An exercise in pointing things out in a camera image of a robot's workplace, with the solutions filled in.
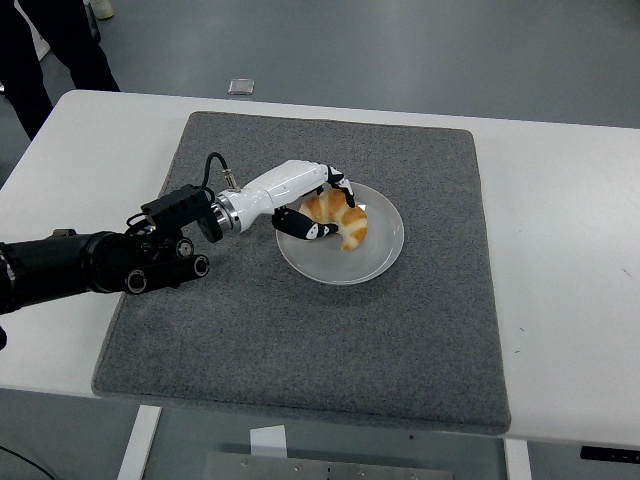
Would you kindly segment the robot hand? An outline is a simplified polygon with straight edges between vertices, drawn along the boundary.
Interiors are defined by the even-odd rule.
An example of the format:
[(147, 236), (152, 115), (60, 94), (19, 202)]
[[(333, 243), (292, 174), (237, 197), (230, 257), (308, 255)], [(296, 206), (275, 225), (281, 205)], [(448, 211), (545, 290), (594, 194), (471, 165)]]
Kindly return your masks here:
[(320, 163), (288, 160), (260, 175), (238, 191), (218, 195), (228, 211), (231, 228), (247, 230), (260, 215), (270, 215), (274, 228), (291, 237), (315, 240), (338, 231), (338, 227), (314, 221), (287, 206), (317, 191), (324, 184), (341, 191), (349, 207), (355, 206), (349, 180), (339, 170)]

